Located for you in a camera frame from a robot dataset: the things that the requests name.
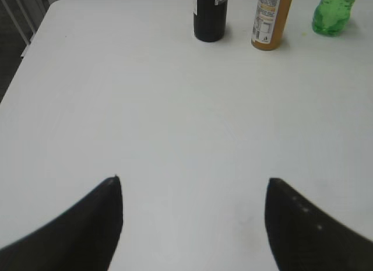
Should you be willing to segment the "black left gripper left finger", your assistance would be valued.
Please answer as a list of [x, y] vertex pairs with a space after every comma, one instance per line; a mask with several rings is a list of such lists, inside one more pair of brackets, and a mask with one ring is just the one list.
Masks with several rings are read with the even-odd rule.
[[56, 219], [1, 248], [1, 270], [108, 270], [124, 225], [119, 177]]

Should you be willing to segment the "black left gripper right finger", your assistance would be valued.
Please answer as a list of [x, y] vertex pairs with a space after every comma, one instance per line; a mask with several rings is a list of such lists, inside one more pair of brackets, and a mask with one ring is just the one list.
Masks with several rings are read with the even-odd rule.
[[372, 241], [270, 178], [265, 228], [279, 270], [372, 270]]

